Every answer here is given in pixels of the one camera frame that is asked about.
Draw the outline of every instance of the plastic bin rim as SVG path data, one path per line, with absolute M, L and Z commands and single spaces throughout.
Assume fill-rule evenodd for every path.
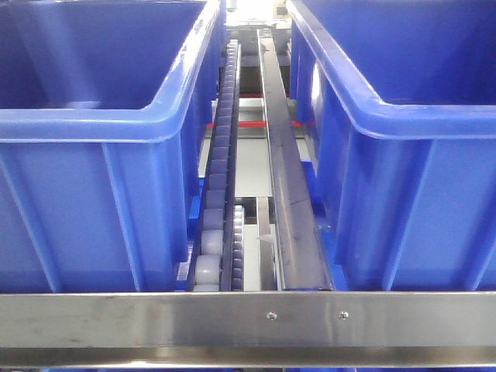
M 139 109 L 0 109 L 0 143 L 154 143 L 177 134 L 220 9 L 220 0 L 181 2 L 204 2 L 205 6 L 149 105 Z
M 289 0 L 288 11 L 358 132 L 385 140 L 496 138 L 496 105 L 384 102 L 303 0 Z

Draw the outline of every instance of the metal guide rail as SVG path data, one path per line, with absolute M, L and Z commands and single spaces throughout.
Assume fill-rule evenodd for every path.
M 332 286 L 268 32 L 260 34 L 260 62 L 280 284 L 317 291 L 3 294 L 0 366 L 496 365 L 496 292 L 318 291 Z M 273 260 L 270 247 L 264 256 Z M 266 274 L 263 289 L 276 288 L 270 265 Z

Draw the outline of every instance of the blue plastic bin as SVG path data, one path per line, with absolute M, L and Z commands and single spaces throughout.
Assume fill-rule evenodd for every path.
M 494 372 L 494 367 L 444 368 L 288 368 L 288 372 Z
M 291 96 L 350 288 L 496 289 L 496 2 L 288 8 Z
M 219 2 L 0 3 L 0 292 L 167 291 Z

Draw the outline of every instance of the screw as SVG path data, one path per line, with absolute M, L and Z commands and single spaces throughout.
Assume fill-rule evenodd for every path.
M 340 312 L 338 315 L 339 320 L 347 320 L 350 317 L 350 314 L 348 312 Z
M 277 320 L 277 314 L 275 312 L 268 312 L 267 315 L 267 320 Z

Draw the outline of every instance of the stainless steel bar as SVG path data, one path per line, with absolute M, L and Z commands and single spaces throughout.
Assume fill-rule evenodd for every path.
M 495 308 L 496 292 L 4 294 L 0 366 L 488 366 Z
M 495 347 L 164 347 L 0 350 L 6 367 L 492 367 Z
M 496 292 L 3 294 L 0 309 L 0 350 L 496 346 Z
M 260 248 L 260 290 L 276 291 L 277 280 L 274 262 L 274 245 L 264 239 L 270 236 L 269 198 L 257 198 L 258 245 Z
M 329 269 L 315 226 L 269 29 L 258 30 L 258 43 L 283 289 L 329 290 Z

